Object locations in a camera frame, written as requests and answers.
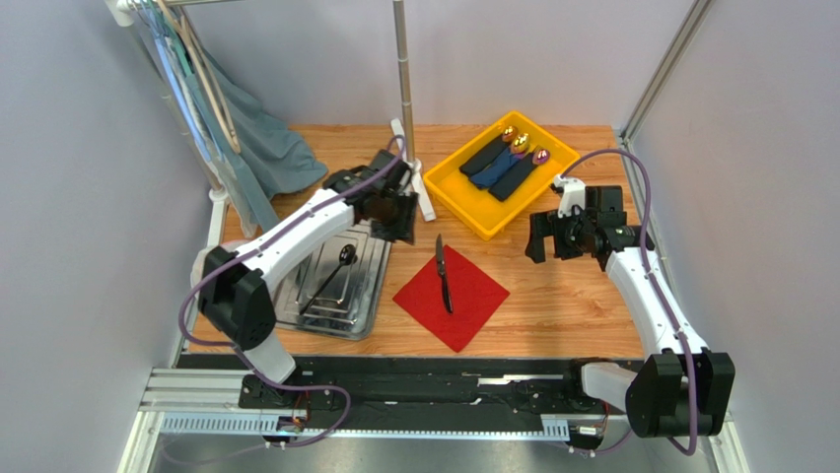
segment red napkin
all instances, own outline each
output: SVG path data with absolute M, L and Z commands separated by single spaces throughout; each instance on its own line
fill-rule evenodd
M 454 249 L 444 246 L 444 255 L 455 313 L 449 314 L 444 306 L 434 257 L 393 301 L 448 347 L 460 352 L 510 293 Z

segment yellow plastic tray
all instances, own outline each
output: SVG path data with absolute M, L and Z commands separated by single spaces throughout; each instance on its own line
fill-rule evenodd
M 458 168 L 511 125 L 530 136 L 531 150 L 541 146 L 551 152 L 551 158 L 534 169 L 508 200 L 499 202 L 487 190 L 478 190 Z M 429 169 L 423 175 L 423 181 L 438 201 L 487 241 L 545 192 L 555 174 L 564 171 L 579 157 L 575 150 L 514 110 Z

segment wooden table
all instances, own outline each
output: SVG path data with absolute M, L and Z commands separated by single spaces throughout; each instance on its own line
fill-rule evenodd
M 370 162 L 390 138 L 387 126 L 297 126 L 330 172 Z M 424 125 L 415 130 L 415 152 L 424 169 L 434 166 L 478 134 L 484 125 Z M 607 126 L 545 126 L 566 144 L 584 154 L 615 146 Z M 638 218 L 632 204 L 624 168 L 617 156 L 590 160 L 574 172 L 589 185 L 621 184 L 630 223 Z M 273 200 L 282 218 L 306 202 L 316 186 L 296 195 Z M 640 358 L 641 343 L 627 307 L 618 291 L 600 272 L 597 262 L 585 256 L 536 265 L 525 257 L 528 218 L 531 212 L 556 208 L 558 197 L 545 194 L 515 218 L 490 241 L 482 241 L 440 204 L 438 219 L 423 222 L 418 210 L 413 246 L 395 243 L 385 273 L 385 282 L 373 333 L 353 342 L 277 329 L 277 335 L 292 354 L 382 355 L 422 357 L 488 358 Z M 434 256 L 435 237 L 459 251 L 510 291 L 487 324 L 460 353 L 453 352 L 423 328 L 392 298 Z M 224 240 L 241 239 L 240 221 L 229 209 Z M 207 340 L 224 340 L 210 322 L 200 316 L 193 333 Z M 190 346 L 191 352 L 226 351 Z

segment wall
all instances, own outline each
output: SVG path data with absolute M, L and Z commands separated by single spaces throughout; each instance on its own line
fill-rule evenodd
M 622 125 L 691 0 L 406 2 L 417 123 Z M 389 0 L 247 0 L 190 9 L 205 46 L 297 123 L 400 114 Z
M 717 2 L 635 143 L 752 471 L 836 471 L 840 4 Z
M 0 16 L 0 467 L 115 471 L 207 183 L 102 0 Z

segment knife blade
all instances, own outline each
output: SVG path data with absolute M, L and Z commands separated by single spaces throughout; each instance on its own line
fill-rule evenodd
M 447 276 L 447 260 L 444 256 L 444 240 L 440 234 L 438 234 L 438 240 L 435 244 L 435 260 L 438 262 L 438 276 L 441 277 L 441 292 L 444 297 L 444 307 L 447 308 L 447 312 L 452 315 L 455 312 L 453 308 L 453 298 L 452 294 L 450 294 L 450 282 Z

